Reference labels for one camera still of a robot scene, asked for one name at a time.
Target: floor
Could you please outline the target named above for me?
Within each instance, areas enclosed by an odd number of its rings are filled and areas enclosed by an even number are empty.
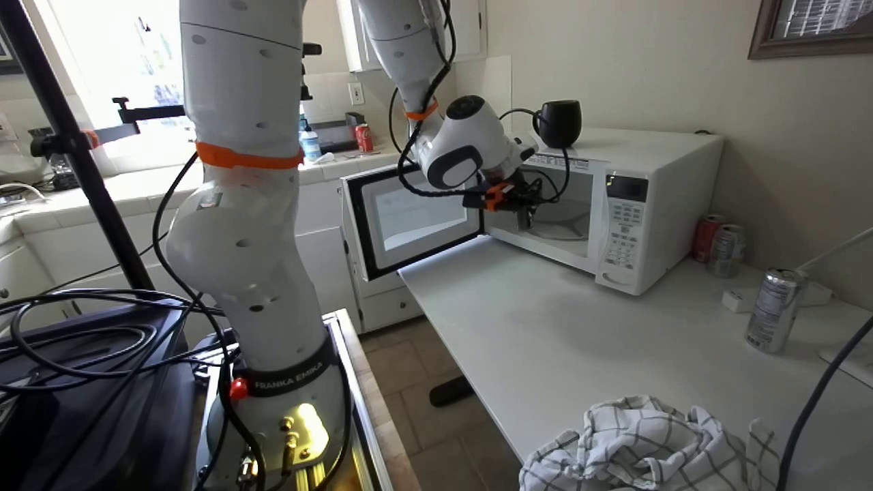
[[[475,397],[429,404],[434,385],[461,375],[429,319],[366,337],[363,350],[422,491],[519,490],[519,458]]]

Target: window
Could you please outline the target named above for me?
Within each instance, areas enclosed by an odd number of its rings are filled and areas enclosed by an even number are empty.
[[[178,0],[33,0],[34,14],[81,102],[90,128],[119,125],[111,98],[129,106],[182,104]],[[105,146],[97,165],[114,173],[182,165],[194,125],[186,117],[142,123],[142,138]]]
[[[873,52],[873,0],[760,0],[749,57]]]

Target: cloth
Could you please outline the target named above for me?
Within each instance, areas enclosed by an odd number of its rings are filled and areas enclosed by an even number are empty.
[[[749,426],[746,443],[707,409],[682,415],[650,397],[588,406],[580,432],[564,432],[521,472],[521,491],[770,491],[776,477],[772,432]]]

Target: microwave door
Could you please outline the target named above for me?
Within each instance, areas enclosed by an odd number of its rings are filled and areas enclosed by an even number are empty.
[[[431,188],[418,170],[403,175],[415,188]],[[395,168],[344,179],[344,195],[366,282],[483,232],[479,210],[463,209],[461,198],[434,200],[405,191]]]

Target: microwave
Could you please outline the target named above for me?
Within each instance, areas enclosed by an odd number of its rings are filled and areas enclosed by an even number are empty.
[[[351,263],[363,282],[434,258],[475,235],[588,273],[595,284],[644,296],[691,252],[695,221],[708,210],[723,140],[583,128],[566,150],[539,147],[524,162],[532,179],[564,195],[534,214],[463,209],[461,198],[425,200],[397,183],[397,170],[344,179]],[[418,170],[405,180],[425,187]]]

